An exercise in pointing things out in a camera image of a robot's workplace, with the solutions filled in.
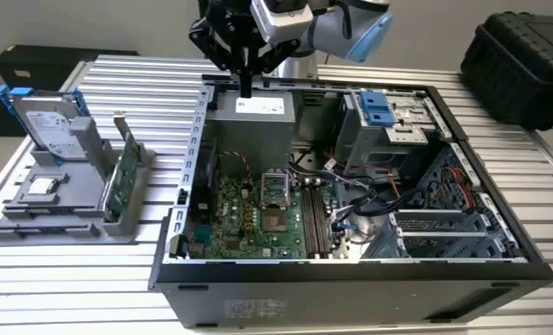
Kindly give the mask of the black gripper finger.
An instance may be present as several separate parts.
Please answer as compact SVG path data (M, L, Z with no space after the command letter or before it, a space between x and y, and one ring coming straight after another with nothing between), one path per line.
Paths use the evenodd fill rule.
M239 97L245 98L245 53L235 33L235 27L227 24L226 27L222 27L222 30L215 30L207 20L197 20L190 26L189 38L218 69L227 70L237 75Z
M245 65L245 97L251 97L251 79L255 75L270 73L274 68L291 56L298 49L298 39L277 43L262 55L258 54L265 43L253 43L249 46L247 60Z

